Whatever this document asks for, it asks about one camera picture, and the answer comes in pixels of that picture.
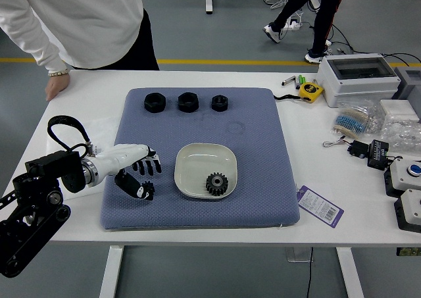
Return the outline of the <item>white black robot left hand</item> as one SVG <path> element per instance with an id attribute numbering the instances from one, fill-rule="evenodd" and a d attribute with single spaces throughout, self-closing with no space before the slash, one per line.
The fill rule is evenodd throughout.
<path id="1" fill-rule="evenodd" d="M 131 174 L 125 171 L 131 166 L 141 175 L 155 172 L 161 173 L 161 162 L 156 151 L 147 145 L 118 144 L 99 153 L 89 160 L 93 166 L 90 168 L 91 181 L 89 186 L 96 186 L 106 176 L 114 176 L 115 184 L 129 196 L 147 201 L 153 200 L 155 188 L 150 181 L 139 183 Z"/>

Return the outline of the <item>person's hand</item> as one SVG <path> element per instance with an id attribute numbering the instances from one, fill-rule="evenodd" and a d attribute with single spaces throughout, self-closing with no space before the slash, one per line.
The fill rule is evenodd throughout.
<path id="1" fill-rule="evenodd" d="M 68 72 L 54 72 L 49 74 L 49 81 L 45 88 L 47 101 L 54 99 L 61 91 L 65 90 L 70 83 Z"/>

